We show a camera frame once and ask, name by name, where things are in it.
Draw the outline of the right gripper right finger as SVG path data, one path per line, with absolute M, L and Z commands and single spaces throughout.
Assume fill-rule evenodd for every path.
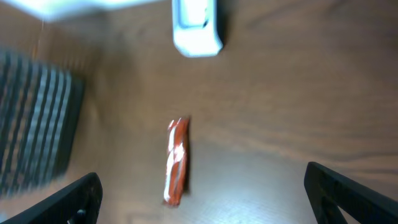
M 397 223 L 397 202 L 317 162 L 307 164 L 304 187 L 318 223 Z

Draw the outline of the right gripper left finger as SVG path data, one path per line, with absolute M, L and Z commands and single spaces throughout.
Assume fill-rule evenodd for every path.
M 90 172 L 3 224 L 96 223 L 102 198 L 100 178 Z

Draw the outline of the orange snack packet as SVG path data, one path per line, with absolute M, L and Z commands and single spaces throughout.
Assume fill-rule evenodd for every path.
M 171 120 L 167 136 L 167 161 L 163 203 L 170 207 L 180 205 L 185 190 L 188 165 L 189 117 Z

